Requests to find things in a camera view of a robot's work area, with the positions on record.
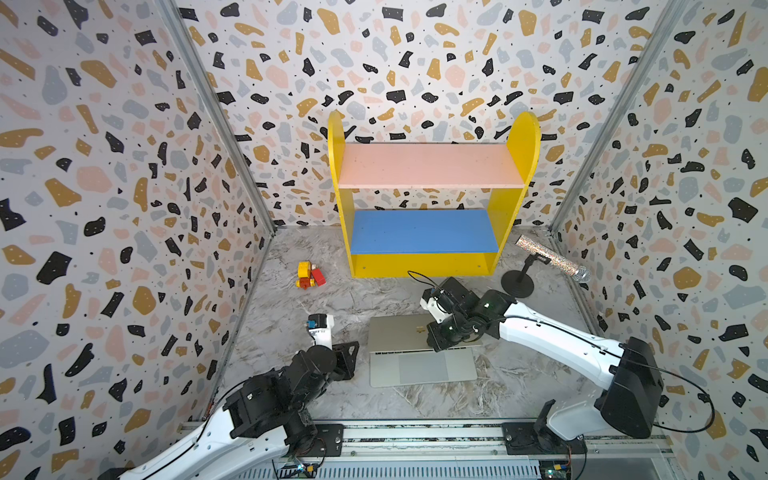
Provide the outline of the silver laptop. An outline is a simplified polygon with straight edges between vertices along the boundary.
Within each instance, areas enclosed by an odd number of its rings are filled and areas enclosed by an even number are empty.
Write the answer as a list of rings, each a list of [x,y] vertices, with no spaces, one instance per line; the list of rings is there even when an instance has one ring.
[[[374,388],[474,381],[475,357],[464,343],[436,352],[427,344],[428,314],[373,317],[369,322],[370,385]]]

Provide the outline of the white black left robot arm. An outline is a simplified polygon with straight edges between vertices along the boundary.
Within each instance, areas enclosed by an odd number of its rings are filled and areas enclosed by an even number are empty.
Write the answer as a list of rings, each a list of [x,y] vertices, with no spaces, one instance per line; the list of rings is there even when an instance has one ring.
[[[309,405],[333,382],[354,376],[359,344],[316,345],[289,365],[252,376],[227,392],[191,433],[134,468],[111,468],[101,479],[229,479],[284,456],[338,456],[343,427],[319,427]]]

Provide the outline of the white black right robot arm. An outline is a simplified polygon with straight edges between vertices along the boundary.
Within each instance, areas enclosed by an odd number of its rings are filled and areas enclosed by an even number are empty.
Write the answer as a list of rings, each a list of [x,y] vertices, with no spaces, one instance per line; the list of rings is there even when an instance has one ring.
[[[436,352],[488,335],[531,348],[592,382],[592,388],[566,402],[546,402],[534,424],[540,442],[570,441],[606,429],[646,439],[658,428],[663,378],[669,372],[657,365],[646,342],[589,334],[504,292],[477,295],[454,277],[425,289],[420,305],[433,318],[427,343]]]

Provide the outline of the green circuit board left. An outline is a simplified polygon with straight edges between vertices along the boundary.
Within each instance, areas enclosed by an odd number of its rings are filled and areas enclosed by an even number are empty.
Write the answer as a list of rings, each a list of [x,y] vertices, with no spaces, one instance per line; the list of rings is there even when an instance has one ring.
[[[273,464],[273,473],[276,479],[315,479],[320,467],[320,463],[287,463],[280,468]]]

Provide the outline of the green circuit board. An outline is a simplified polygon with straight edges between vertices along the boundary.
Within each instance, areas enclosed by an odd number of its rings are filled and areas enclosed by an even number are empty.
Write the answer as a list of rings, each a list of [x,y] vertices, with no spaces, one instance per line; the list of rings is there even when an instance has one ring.
[[[273,464],[273,473],[276,479],[315,479],[320,467],[320,463],[287,463],[280,468]]]
[[[570,480],[572,468],[567,463],[542,460],[539,462],[539,472],[541,480]]]

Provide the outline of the red yellow toy block vehicle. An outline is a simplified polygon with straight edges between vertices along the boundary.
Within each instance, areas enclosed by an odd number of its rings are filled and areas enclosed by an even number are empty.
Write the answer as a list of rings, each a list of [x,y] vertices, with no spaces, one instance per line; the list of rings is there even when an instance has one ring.
[[[322,271],[310,261],[302,261],[297,267],[297,280],[295,286],[306,290],[311,287],[323,286],[326,278]]]

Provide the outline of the yellow shelf pink blue boards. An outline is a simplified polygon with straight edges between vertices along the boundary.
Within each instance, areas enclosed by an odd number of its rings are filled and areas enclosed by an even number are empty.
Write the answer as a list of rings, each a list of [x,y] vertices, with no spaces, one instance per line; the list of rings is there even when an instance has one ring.
[[[488,276],[536,172],[537,117],[503,143],[354,143],[331,113],[328,159],[354,278]]]

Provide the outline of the green circuit board right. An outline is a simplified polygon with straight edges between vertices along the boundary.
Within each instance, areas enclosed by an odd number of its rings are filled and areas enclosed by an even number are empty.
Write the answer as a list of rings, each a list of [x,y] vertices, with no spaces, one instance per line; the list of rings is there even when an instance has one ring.
[[[542,460],[539,462],[539,472],[541,480],[570,480],[572,468],[567,463]]]

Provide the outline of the grey metal corner profile left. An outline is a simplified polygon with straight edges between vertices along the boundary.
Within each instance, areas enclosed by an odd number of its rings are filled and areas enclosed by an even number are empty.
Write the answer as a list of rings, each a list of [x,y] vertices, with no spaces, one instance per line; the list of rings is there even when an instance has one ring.
[[[171,0],[157,0],[155,5],[157,6],[158,15],[170,32],[170,37],[179,49],[181,59],[188,68],[190,79],[198,90],[201,103],[211,117],[212,124],[219,133],[226,152],[233,161],[236,172],[242,179],[244,188],[255,207],[260,224],[264,226],[268,236],[274,237],[276,234],[274,222],[269,216],[265,202],[238,146],[231,126],[225,118],[216,91],[208,80],[204,64],[193,46],[192,38],[179,13],[178,5],[175,1]]]

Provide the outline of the grey metal corner profile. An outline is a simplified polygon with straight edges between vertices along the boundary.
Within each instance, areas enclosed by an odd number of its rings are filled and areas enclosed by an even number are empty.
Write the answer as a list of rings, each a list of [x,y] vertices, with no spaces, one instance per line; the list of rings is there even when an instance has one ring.
[[[627,83],[622,88],[617,97],[614,107],[606,117],[604,126],[598,131],[598,135],[586,156],[578,173],[565,195],[559,209],[548,227],[550,233],[555,233],[563,227],[569,209],[578,199],[580,189],[588,183],[589,174],[598,163],[603,151],[607,148],[615,130],[619,127],[622,119],[634,104],[634,98],[640,91],[644,79],[650,68],[654,65],[667,39],[672,35],[677,22],[683,16],[686,9],[686,1],[670,0],[661,11],[660,17],[654,27],[651,38],[646,43],[645,50],[640,55],[636,66],[631,72]]]
[[[216,91],[208,80],[204,64],[193,46],[192,38],[179,13],[178,5],[175,1],[171,0],[157,0],[155,5],[157,6],[158,15],[170,32],[170,37],[179,49],[181,59],[188,68],[190,79],[198,90],[201,103],[211,117],[212,124],[219,133],[226,152],[233,161],[236,172],[242,179],[244,188],[255,207],[260,224],[264,226],[268,236],[274,237],[276,234],[274,222],[269,216],[265,202],[238,146],[231,126],[225,118]]]

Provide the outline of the grey metal corner profile right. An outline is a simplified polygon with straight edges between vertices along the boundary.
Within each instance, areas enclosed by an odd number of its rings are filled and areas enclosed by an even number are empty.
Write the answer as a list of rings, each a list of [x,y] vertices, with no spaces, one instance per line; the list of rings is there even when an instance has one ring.
[[[589,174],[598,163],[603,151],[607,148],[615,130],[619,127],[622,119],[634,104],[634,98],[640,91],[644,79],[650,68],[654,65],[667,39],[672,35],[677,22],[683,16],[686,9],[686,1],[670,0],[661,11],[660,17],[654,27],[651,38],[646,43],[645,50],[640,55],[636,66],[631,72],[627,83],[622,88],[617,97],[614,107],[606,117],[604,126],[598,131],[598,135],[586,156],[578,173],[565,195],[559,209],[548,227],[550,233],[555,233],[563,227],[569,209],[578,199],[580,189],[588,183]]]

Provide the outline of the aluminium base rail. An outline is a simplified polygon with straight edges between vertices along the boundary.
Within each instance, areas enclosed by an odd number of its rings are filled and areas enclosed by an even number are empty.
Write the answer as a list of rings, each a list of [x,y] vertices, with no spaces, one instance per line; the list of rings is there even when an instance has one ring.
[[[571,479],[682,479],[661,436],[575,440],[538,453],[523,439],[526,422],[485,420],[330,420],[343,427],[338,456],[284,456],[229,479],[276,479],[273,464],[320,463],[315,479],[540,479],[539,462],[571,465]]]

